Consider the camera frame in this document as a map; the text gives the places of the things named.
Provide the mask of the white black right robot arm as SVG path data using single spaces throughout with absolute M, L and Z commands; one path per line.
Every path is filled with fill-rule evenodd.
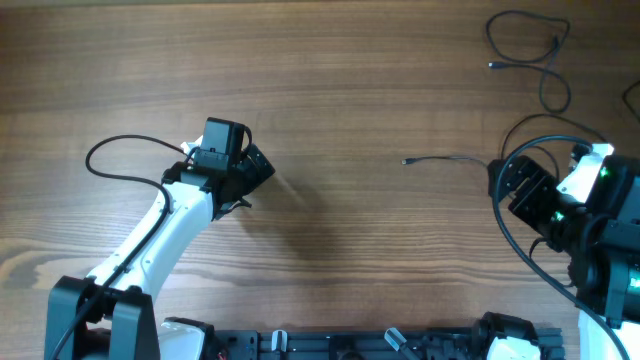
M 543 243 L 570 258 L 576 297 L 601 316 L 639 356 L 639 162 L 630 157 L 572 154 L 558 179 L 527 156 L 488 166 L 489 194 L 513 198 L 509 211 Z

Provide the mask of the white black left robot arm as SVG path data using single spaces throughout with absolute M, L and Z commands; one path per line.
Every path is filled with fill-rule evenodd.
M 48 299 L 47 359 L 228 359 L 214 326 L 155 321 L 154 302 L 178 260 L 210 223 L 239 207 L 275 170 L 241 123 L 208 118 L 178 147 L 183 160 L 150 186 L 152 207 L 84 278 L 62 277 Z

